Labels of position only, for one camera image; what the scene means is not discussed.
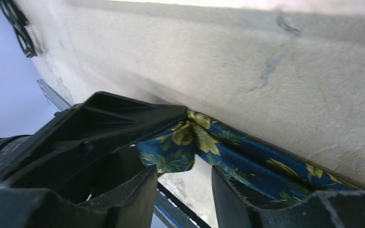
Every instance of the blue fabric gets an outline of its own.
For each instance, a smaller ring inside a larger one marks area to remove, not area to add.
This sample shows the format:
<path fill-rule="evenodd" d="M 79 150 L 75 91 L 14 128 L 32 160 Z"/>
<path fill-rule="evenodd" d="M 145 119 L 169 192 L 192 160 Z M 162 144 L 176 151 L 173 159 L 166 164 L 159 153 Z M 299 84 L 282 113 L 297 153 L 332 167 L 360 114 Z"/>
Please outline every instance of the blue fabric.
<path fill-rule="evenodd" d="M 187 121 L 136 147 L 142 162 L 157 165 L 159 173 L 188 171 L 197 154 L 246 186 L 289 204 L 315 190 L 358 189 L 280 148 L 193 111 L 188 111 Z"/>

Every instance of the black strip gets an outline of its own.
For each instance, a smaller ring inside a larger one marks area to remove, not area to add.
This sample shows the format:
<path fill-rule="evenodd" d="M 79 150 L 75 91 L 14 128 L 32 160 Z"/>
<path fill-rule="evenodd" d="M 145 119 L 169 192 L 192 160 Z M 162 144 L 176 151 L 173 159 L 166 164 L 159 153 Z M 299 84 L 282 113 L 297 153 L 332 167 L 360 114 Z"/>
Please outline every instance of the black strip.
<path fill-rule="evenodd" d="M 211 228 L 161 183 L 157 183 L 155 215 L 169 228 Z"/>

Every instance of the floral pattern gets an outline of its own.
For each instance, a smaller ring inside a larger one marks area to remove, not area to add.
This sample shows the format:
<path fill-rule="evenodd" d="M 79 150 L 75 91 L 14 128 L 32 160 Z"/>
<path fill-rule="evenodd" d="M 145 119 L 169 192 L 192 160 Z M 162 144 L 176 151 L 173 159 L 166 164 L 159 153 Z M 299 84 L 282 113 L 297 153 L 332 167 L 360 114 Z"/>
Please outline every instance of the floral pattern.
<path fill-rule="evenodd" d="M 359 189 L 281 148 L 194 111 L 187 112 L 186 121 L 136 147 L 142 163 L 155 164 L 159 173 L 188 171 L 198 155 L 272 201 L 287 204 L 302 201 L 315 190 Z"/>

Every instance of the floral fabric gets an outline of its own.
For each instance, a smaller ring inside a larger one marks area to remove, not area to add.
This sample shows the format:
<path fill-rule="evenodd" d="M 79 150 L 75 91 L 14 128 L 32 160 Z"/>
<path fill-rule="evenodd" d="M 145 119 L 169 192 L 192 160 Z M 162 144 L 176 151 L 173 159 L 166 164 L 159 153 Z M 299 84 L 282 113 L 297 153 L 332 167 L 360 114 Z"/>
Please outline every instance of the floral fabric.
<path fill-rule="evenodd" d="M 187 116 L 185 122 L 136 144 L 145 165 L 155 164 L 159 173 L 188 171 L 197 154 L 246 186 L 289 204 L 315 190 L 358 189 L 209 116 L 193 111 Z"/>

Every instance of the navy blue floral cloth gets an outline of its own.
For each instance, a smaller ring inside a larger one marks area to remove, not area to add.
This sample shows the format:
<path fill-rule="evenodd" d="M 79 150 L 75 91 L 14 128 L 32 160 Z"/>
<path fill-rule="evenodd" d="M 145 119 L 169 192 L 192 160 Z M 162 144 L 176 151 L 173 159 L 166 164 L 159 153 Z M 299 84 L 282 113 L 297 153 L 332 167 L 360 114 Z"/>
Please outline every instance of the navy blue floral cloth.
<path fill-rule="evenodd" d="M 136 144 L 145 165 L 159 173 L 188 171 L 197 154 L 209 165 L 219 165 L 246 186 L 293 204 L 315 190 L 358 190 L 282 149 L 262 142 L 201 113 L 172 129 Z"/>

